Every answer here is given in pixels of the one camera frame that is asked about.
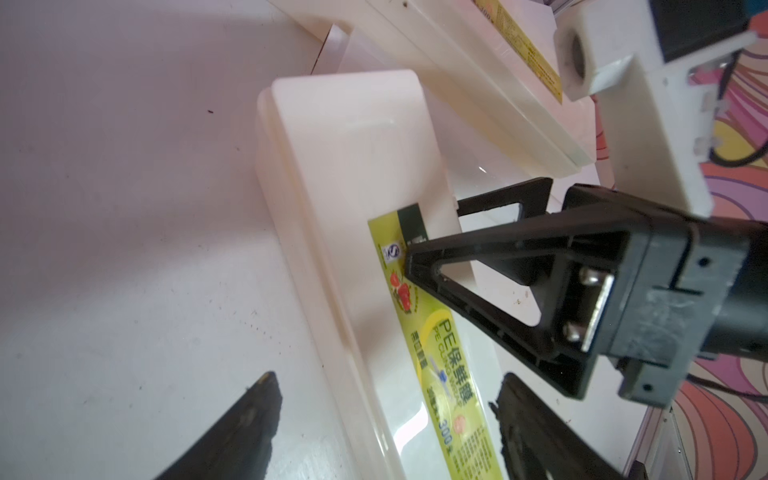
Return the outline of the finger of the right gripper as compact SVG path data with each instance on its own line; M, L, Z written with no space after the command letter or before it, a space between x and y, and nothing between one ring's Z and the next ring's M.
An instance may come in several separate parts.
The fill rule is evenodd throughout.
M527 219L547 213L554 180L537 177L458 201L459 217L495 210L510 205L519 207L518 218Z

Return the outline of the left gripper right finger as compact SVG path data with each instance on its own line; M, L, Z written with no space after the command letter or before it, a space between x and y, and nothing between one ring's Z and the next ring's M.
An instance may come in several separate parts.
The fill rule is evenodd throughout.
M504 375L489 404L500 428L501 455L511 479L621 479L517 375Z

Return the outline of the white wrap dispenser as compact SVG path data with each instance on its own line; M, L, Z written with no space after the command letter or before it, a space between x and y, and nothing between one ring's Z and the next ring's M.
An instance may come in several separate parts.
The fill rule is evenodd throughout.
M333 25L366 35L397 65L415 71L513 164L567 177L596 161L596 112L571 101L556 68L552 9L534 1L277 1L318 39Z
M408 70L282 78L259 182L360 479L502 479L491 342L404 276L403 233L460 231Z

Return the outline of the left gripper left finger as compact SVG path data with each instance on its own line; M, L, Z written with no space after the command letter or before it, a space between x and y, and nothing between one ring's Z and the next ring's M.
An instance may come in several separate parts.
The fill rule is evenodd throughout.
M263 479L280 421L277 375L264 373L160 479Z

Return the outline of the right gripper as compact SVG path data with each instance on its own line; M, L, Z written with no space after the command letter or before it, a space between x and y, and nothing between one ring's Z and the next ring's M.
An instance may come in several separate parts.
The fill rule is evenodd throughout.
M406 277L458 316L485 396L515 373L664 407L699 357L766 361L766 223L585 184L562 210L442 236L403 218Z

